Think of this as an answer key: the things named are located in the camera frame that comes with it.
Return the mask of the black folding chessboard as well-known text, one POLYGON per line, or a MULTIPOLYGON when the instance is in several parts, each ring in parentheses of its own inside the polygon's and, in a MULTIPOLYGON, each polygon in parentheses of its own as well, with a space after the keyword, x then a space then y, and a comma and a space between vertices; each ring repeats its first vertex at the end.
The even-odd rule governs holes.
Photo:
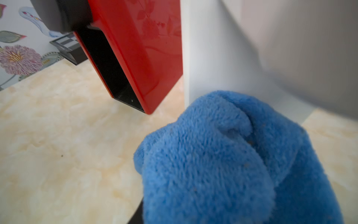
POLYGON ((62 57, 74 65, 79 65, 88 59, 74 33, 55 39, 50 44, 59 50, 62 57))

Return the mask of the blue microfibre cloth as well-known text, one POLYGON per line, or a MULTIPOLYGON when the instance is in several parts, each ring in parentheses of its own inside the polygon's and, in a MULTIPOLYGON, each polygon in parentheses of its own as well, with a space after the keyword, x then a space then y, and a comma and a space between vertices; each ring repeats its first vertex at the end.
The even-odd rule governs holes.
POLYGON ((146 224, 342 224, 307 132, 258 99, 215 91, 134 154, 146 224))

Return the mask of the white coffee machine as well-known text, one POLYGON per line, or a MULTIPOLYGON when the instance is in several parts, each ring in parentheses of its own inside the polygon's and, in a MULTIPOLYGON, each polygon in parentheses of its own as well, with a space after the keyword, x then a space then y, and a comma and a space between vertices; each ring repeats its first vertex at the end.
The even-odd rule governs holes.
POLYGON ((216 90, 358 118, 357 1, 181 1, 185 106, 216 90))

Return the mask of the red Nespresso coffee machine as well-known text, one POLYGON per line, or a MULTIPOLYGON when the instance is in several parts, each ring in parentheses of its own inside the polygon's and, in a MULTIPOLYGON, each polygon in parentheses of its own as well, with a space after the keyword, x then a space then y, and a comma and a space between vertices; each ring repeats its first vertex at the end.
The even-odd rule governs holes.
POLYGON ((32 1, 73 32, 112 98, 152 114, 183 74, 179 1, 32 1))

